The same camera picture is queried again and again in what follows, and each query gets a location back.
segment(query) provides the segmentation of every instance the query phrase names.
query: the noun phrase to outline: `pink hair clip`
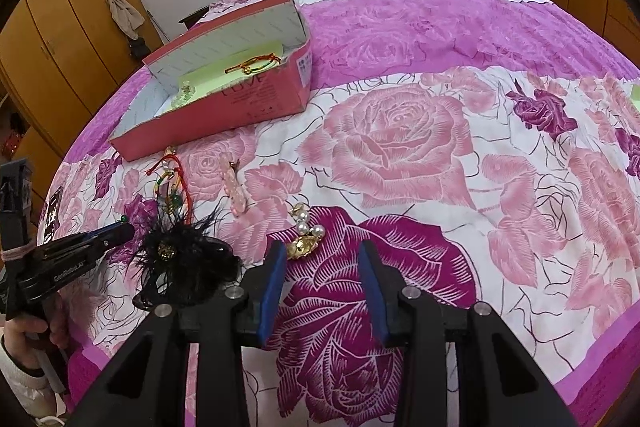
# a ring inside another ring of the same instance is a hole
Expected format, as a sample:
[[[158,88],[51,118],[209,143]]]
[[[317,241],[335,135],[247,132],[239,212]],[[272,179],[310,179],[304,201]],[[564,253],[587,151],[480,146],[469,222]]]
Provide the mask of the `pink hair clip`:
[[[244,214],[246,211],[246,196],[238,182],[239,161],[233,161],[229,153],[223,153],[218,160],[222,172],[222,182],[225,194],[231,200],[231,213],[234,217]]]

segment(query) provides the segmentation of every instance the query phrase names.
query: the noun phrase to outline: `human hand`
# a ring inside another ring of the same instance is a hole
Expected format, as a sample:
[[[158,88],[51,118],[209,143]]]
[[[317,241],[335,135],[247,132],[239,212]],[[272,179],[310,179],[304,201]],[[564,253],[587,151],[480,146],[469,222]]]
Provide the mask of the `human hand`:
[[[55,296],[55,308],[50,323],[22,314],[7,321],[4,325],[4,349],[18,364],[25,369],[37,369],[40,363],[34,352],[34,344],[38,341],[28,339],[27,333],[44,333],[50,329],[49,340],[60,349],[66,349],[69,342],[66,327],[64,302],[59,294]]]

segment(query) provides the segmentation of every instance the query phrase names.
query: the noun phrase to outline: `bedspread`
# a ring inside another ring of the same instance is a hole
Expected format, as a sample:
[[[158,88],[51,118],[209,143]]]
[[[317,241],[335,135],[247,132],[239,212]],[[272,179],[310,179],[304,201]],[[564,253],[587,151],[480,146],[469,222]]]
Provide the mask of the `bedspread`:
[[[204,19],[256,1],[220,0]],[[252,425],[392,422],[401,353],[372,339],[355,256],[369,238],[441,301],[489,302],[593,426],[640,365],[628,349],[640,339],[638,69],[546,0],[295,1],[313,41],[306,111],[177,150],[197,216],[222,196],[217,156],[238,159],[250,206],[234,218],[224,203],[216,234],[245,265],[293,237],[299,201],[326,227],[287,267],[267,348],[243,351]],[[157,212],[145,171],[160,154],[128,163],[107,137],[149,78],[143,68],[100,110],[51,185],[63,187],[56,237],[123,214],[136,227],[63,290],[81,344],[74,399],[145,316],[130,261]]]

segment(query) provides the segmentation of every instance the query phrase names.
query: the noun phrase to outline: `open box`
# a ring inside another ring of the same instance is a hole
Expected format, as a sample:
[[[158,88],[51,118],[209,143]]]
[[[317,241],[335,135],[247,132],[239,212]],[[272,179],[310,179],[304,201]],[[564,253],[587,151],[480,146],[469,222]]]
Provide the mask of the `open box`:
[[[293,0],[198,24],[144,63],[153,78],[109,138],[127,161],[302,112],[309,98],[310,36]]]

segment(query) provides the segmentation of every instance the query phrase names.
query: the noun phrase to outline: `pink box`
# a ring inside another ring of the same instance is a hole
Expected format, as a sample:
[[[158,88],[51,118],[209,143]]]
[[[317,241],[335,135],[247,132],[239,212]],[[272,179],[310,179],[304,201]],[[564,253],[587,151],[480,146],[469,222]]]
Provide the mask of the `pink box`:
[[[178,93],[178,77],[265,41],[281,41],[282,63],[235,86],[156,114]],[[293,0],[264,0],[194,26],[149,55],[153,79],[136,95],[110,143],[127,161],[252,123],[305,110],[310,37]]]

